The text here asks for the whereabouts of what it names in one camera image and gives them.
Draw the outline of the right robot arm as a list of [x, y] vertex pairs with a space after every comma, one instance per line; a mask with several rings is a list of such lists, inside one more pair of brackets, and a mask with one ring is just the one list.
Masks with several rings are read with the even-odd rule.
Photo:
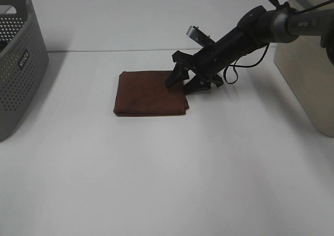
[[261, 48], [268, 49], [271, 43], [291, 43], [300, 36], [319, 36], [320, 46], [333, 61], [333, 9], [323, 8], [333, 0], [302, 11], [292, 8], [288, 2], [268, 1], [274, 10], [263, 6], [253, 8], [218, 41], [191, 26], [187, 35], [202, 48], [193, 55], [181, 51], [172, 55], [175, 66], [165, 86], [170, 88], [188, 80], [183, 87], [186, 94], [210, 90], [211, 85], [221, 87], [227, 79], [218, 73], [226, 72], [229, 67], [238, 68], [236, 62], [241, 57]]

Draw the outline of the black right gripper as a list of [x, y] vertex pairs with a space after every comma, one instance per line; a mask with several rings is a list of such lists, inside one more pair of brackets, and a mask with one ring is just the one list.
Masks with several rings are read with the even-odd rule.
[[185, 93], [195, 93], [211, 89], [211, 84], [220, 87], [224, 84], [218, 72], [237, 61], [240, 57], [263, 48], [264, 44], [235, 27], [213, 45], [202, 48], [190, 55], [176, 51], [172, 55], [174, 69], [165, 81], [170, 88], [175, 84], [189, 79], [191, 70], [195, 76], [184, 85]]

